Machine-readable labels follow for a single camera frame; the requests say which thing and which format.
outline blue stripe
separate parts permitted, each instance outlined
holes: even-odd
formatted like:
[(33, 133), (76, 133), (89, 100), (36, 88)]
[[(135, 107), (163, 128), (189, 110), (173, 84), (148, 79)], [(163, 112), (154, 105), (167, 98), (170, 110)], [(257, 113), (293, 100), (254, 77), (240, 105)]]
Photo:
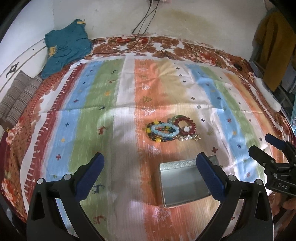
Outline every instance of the blue stripe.
[(60, 122), (58, 128), (55, 129), (56, 135), (52, 144), (53, 148), (48, 156), (46, 181), (59, 180), (64, 174), (68, 173), (73, 144), (76, 139), (76, 128), (80, 117), (80, 109), (85, 105), (85, 99), (102, 63), (102, 61), (95, 61), (84, 67), (80, 77), (77, 79), (72, 95), (58, 115)]
[(227, 101), (224, 99), (223, 94), (216, 88), (214, 80), (204, 73), (198, 65), (188, 64), (186, 66), (191, 70), (195, 82), (206, 92), (213, 107), (217, 109), (223, 134), (235, 158), (235, 164), (237, 165), (239, 175), (238, 178), (242, 181), (254, 181), (258, 176), (257, 172), (253, 171), (254, 167), (250, 161), (251, 158), (248, 153), (246, 139)]

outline cross print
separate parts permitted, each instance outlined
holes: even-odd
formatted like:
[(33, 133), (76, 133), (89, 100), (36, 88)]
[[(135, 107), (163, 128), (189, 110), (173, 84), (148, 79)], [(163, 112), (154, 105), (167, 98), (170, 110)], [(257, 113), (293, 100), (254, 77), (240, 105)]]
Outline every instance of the cross print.
[(217, 149), (216, 147), (213, 147), (212, 152), (216, 154), (216, 153), (217, 153), (217, 150), (218, 150), (218, 149)]

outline yellow towel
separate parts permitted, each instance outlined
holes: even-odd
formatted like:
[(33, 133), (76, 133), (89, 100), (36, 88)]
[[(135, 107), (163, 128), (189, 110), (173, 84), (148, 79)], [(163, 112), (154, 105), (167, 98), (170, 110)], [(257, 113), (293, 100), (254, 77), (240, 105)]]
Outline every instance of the yellow towel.
[(274, 12), (262, 21), (255, 41), (263, 46), (258, 60), (265, 69), (263, 81), (275, 91), (293, 54), (295, 58), (296, 34), (284, 16), (280, 12)]

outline pillow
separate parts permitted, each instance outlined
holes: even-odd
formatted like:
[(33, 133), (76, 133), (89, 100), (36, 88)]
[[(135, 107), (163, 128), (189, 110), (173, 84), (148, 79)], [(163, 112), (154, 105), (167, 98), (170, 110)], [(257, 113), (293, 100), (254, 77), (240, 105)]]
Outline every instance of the pillow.
[(51, 30), (45, 35), (45, 44), (49, 54), (41, 77), (47, 78), (59, 72), (66, 64), (82, 59), (92, 48), (85, 32), (85, 22), (76, 19), (61, 30)]
[(21, 114), (24, 112), (27, 104), (35, 94), (38, 87), (41, 85), (42, 81), (42, 78), (39, 76), (36, 76), (29, 81), (23, 92), (15, 101), (14, 105), (7, 115), (7, 118), (5, 119), (4, 126), (6, 128), (11, 129), (17, 124)]
[(20, 96), (21, 92), (25, 89), (27, 83), (31, 80), (31, 77), (26, 75), (23, 71), (20, 71), (13, 80), (11, 87), (7, 91), (3, 100), (0, 103), (0, 124), (4, 123), (8, 112), (12, 108), (13, 104)]

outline orange stripe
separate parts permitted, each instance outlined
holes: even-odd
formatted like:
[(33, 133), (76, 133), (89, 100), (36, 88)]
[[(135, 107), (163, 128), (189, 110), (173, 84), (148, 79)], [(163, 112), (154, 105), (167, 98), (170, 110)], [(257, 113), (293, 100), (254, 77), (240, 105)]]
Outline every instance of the orange stripe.
[[(179, 240), (181, 238), (183, 241), (189, 241), (195, 239), (204, 229), (218, 204), (212, 197), (208, 197), (176, 208), (161, 207), (160, 193), (157, 192), (160, 185), (156, 178), (159, 164), (186, 159), (187, 156), (196, 156), (198, 145), (194, 141), (185, 145), (177, 140), (156, 143), (151, 141), (144, 131), (145, 124), (154, 120), (166, 121), (168, 117), (171, 117), (170, 106), (176, 104), (172, 93), (168, 96), (165, 91), (167, 90), (167, 86), (164, 86), (166, 81), (162, 78), (167, 75), (167, 72), (164, 73), (161, 68), (164, 62), (159, 63), (153, 60), (135, 61), (135, 125), (141, 162), (142, 202), (145, 203), (143, 205), (144, 226), (148, 240)], [(150, 88), (143, 89), (143, 84)], [(155, 108), (155, 112), (145, 116), (145, 112), (142, 111), (144, 107)]]
[[(262, 113), (261, 109), (251, 96), (251, 94), (246, 90), (246, 88), (242, 85), (241, 80), (234, 74), (230, 74), (227, 72), (224, 72), (224, 74), (228, 77), (228, 79), (231, 81), (233, 86), (239, 91), (240, 95), (243, 97), (245, 102), (248, 104), (249, 108), (251, 109), (253, 115), (256, 117), (260, 128), (262, 129), (262, 132), (264, 135), (267, 133), (270, 133), (274, 136), (277, 136), (277, 134), (274, 132), (272, 126), (269, 124), (268, 120), (266, 119), (265, 115)], [(271, 153), (274, 159), (277, 160), (277, 162), (283, 162), (283, 153), (276, 149), (274, 146), (269, 145), (271, 149)]]

